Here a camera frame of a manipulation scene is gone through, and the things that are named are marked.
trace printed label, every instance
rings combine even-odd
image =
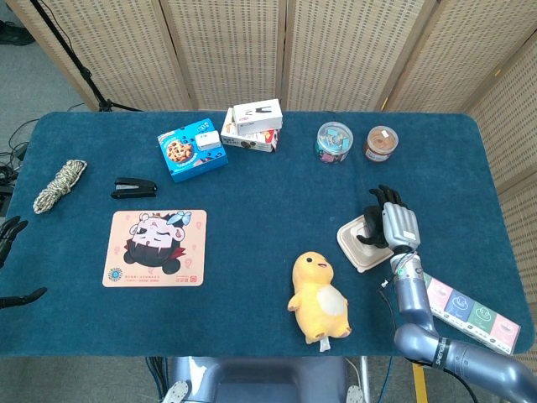
[[[472,329],[472,326],[475,326],[486,333],[490,333],[491,329],[493,328],[494,319],[496,319],[495,311],[492,311],[486,306],[481,305],[479,302],[476,302],[472,308],[470,317],[468,317],[468,328]]]
[[[385,161],[388,159],[389,155],[379,155],[372,152],[370,148],[366,150],[366,157],[368,157],[372,161]]]
[[[493,328],[490,331],[490,337],[507,345],[514,345],[514,341],[519,335],[519,329],[519,325],[511,322],[507,317],[497,314]]]
[[[430,280],[429,287],[427,288],[430,308],[436,309],[437,311],[444,311],[452,292],[453,289],[450,286],[440,283],[437,279]]]
[[[447,302],[446,312],[465,322],[472,312],[473,305],[474,300],[472,298],[468,298],[459,291],[454,290],[451,293],[450,300]]]

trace cartoon mouse pad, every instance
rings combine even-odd
[[[207,213],[115,212],[105,287],[181,287],[203,283]]]

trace jar lid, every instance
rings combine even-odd
[[[395,150],[397,144],[399,144],[399,136],[388,126],[375,126],[369,131],[369,148],[377,153],[389,154]]]
[[[352,147],[352,131],[343,123],[328,122],[319,128],[317,143],[328,154],[346,154]]]

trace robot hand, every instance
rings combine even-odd
[[[378,206],[366,207],[364,217],[369,238],[357,235],[360,242],[378,248],[390,248],[395,254],[414,252],[420,246],[418,222],[412,210],[401,201],[399,193],[387,186],[369,191],[378,200]]]
[[[28,221],[20,221],[20,216],[15,216],[0,226],[0,269],[8,258],[11,245],[17,234],[25,229],[27,225]],[[45,292],[47,292],[47,289],[41,287],[27,296],[0,297],[0,309],[30,304],[38,300]]]

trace blue box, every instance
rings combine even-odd
[[[209,170],[227,165],[226,150],[222,144],[201,151],[196,135],[215,129],[210,119],[189,124],[158,137],[160,149],[174,182],[182,182]]]

